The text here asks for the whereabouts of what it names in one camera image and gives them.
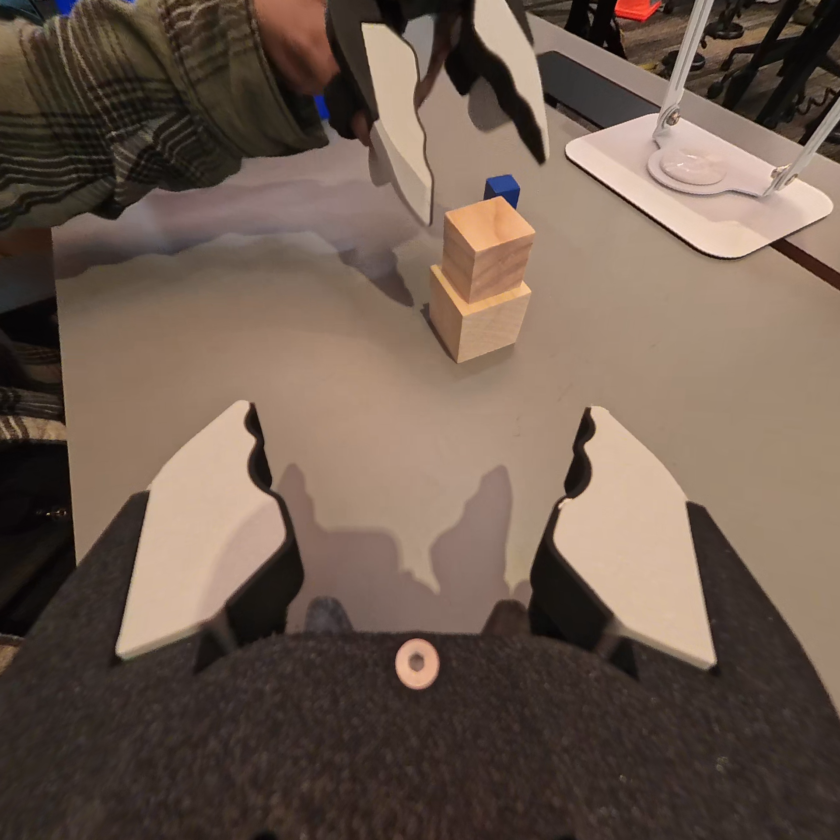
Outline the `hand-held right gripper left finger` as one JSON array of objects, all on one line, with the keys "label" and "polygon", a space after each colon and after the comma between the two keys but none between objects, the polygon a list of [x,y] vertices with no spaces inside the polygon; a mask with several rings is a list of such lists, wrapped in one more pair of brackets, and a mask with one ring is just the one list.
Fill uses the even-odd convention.
[{"label": "hand-held right gripper left finger", "polygon": [[115,655],[129,662],[191,637],[224,655],[283,634],[304,576],[256,405],[235,402],[148,486]]}]

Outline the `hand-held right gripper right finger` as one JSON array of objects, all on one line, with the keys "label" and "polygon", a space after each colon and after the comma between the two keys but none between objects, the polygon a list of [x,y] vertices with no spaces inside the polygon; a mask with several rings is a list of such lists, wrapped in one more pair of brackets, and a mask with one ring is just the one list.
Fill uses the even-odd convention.
[{"label": "hand-held right gripper right finger", "polygon": [[572,454],[530,571],[533,632],[614,662],[637,643],[714,669],[686,493],[601,406],[584,410]]}]

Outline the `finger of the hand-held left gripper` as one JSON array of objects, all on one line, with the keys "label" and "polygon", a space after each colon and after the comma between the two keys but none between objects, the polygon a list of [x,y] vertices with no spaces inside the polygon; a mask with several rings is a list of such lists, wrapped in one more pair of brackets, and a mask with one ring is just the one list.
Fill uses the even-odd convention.
[{"label": "finger of the hand-held left gripper", "polygon": [[375,186],[391,186],[418,223],[433,220],[434,177],[415,92],[419,65],[414,48],[384,23],[363,23],[362,38],[377,109],[368,165]]},{"label": "finger of the hand-held left gripper", "polygon": [[445,70],[475,128],[489,133],[510,123],[538,164],[549,159],[543,84],[521,2],[462,2]]}]

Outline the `light wooden cube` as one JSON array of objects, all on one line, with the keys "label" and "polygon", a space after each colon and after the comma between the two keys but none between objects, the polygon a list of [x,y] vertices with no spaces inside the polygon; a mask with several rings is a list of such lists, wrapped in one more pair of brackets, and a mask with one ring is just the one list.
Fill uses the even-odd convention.
[{"label": "light wooden cube", "polygon": [[440,266],[430,267],[428,317],[449,356],[458,364],[514,344],[531,290],[527,283],[467,303]]},{"label": "light wooden cube", "polygon": [[495,196],[444,215],[442,271],[469,304],[519,287],[535,231],[506,198]]}]

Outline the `person's left forearm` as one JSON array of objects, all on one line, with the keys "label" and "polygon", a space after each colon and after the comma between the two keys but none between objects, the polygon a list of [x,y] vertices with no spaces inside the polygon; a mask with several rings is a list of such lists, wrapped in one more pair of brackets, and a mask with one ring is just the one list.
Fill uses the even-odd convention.
[{"label": "person's left forearm", "polygon": [[1,229],[117,218],[154,189],[216,186],[255,158],[327,143],[254,2],[78,2],[2,21]]}]

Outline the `person's left hand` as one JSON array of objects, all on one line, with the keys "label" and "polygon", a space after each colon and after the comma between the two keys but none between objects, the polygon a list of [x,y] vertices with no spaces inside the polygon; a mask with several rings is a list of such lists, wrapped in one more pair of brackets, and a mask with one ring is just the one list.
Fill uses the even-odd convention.
[{"label": "person's left hand", "polygon": [[254,1],[254,9],[261,45],[282,81],[301,95],[321,95],[339,72],[326,2]]}]

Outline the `black metal stand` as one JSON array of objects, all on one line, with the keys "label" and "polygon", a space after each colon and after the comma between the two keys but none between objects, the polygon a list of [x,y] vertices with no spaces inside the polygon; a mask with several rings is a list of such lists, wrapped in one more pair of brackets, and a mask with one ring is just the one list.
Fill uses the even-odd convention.
[{"label": "black metal stand", "polygon": [[564,30],[588,43],[627,58],[617,23],[617,1],[572,1]]},{"label": "black metal stand", "polygon": [[760,42],[733,49],[721,63],[707,98],[733,111],[762,68],[777,66],[778,83],[762,105],[755,122],[769,130],[815,113],[805,124],[799,144],[819,129],[838,102],[839,2],[817,2],[810,22],[798,35],[783,36],[805,2],[783,2]]}]

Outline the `black flat pad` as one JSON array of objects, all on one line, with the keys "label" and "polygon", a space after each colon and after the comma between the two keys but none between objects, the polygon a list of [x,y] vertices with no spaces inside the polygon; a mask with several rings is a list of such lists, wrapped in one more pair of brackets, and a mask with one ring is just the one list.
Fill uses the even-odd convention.
[{"label": "black flat pad", "polygon": [[650,101],[555,50],[538,54],[537,59],[546,104],[595,130],[658,115],[659,108]]}]

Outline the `person's own body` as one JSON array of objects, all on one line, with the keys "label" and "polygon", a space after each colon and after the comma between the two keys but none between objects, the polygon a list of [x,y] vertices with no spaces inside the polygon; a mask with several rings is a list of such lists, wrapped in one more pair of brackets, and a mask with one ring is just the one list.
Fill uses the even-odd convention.
[{"label": "person's own body", "polygon": [[76,568],[56,304],[2,314],[2,666]]}]

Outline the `white desk stand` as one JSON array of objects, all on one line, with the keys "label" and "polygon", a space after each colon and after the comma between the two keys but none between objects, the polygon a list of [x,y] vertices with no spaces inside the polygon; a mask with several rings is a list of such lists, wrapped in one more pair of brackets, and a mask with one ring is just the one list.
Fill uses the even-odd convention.
[{"label": "white desk stand", "polygon": [[821,221],[833,201],[800,179],[838,124],[834,102],[793,162],[773,166],[690,122],[681,101],[712,1],[695,2],[657,115],[567,143],[566,157],[699,252],[739,259]]}]

